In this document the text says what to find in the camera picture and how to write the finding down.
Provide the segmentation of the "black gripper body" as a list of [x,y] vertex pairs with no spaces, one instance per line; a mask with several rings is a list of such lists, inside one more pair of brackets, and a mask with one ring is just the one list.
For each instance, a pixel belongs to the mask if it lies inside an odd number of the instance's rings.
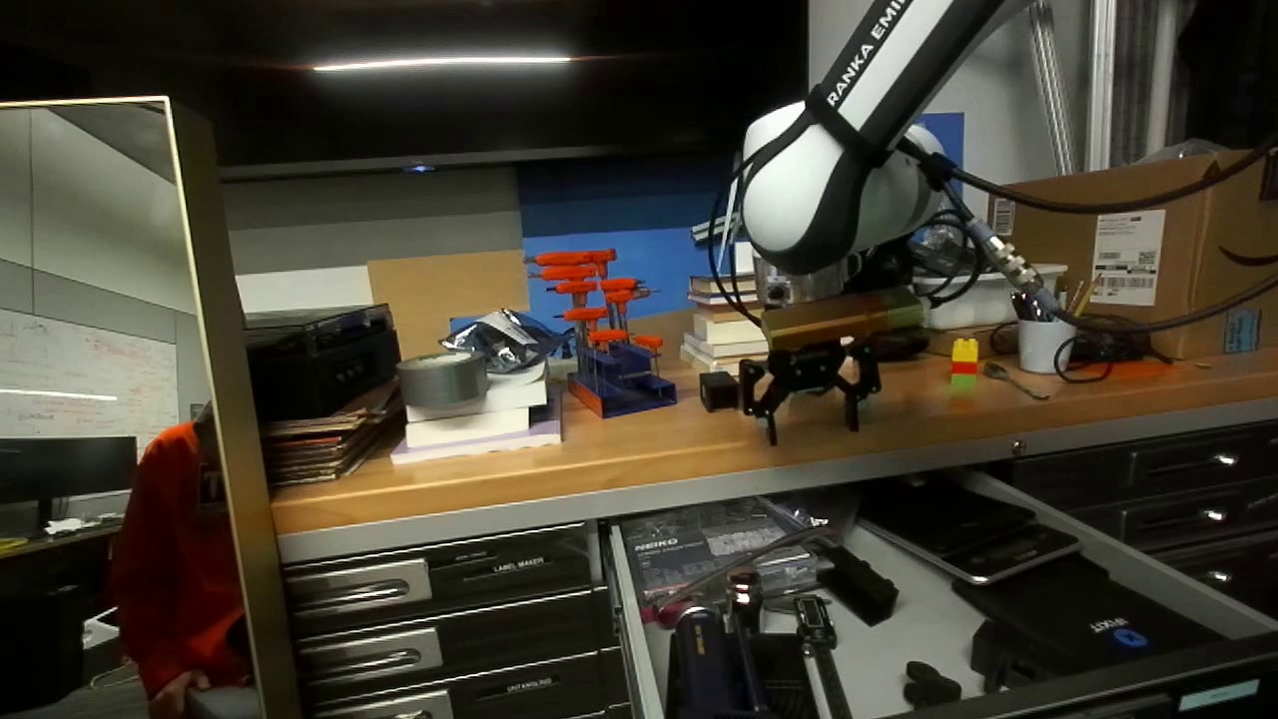
[[879,390],[879,360],[863,345],[807,345],[807,346],[770,346],[765,360],[745,364],[745,396],[758,390],[848,390],[868,401]]

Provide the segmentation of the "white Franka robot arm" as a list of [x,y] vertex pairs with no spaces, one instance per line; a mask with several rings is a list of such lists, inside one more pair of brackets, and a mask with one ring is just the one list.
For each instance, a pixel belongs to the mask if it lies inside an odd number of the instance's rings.
[[879,390],[879,332],[919,316],[927,264],[1043,276],[955,186],[959,168],[919,123],[1012,0],[871,0],[823,80],[749,123],[727,220],[794,296],[765,320],[767,357],[738,364],[738,408],[779,439],[801,390],[838,390],[844,424]]

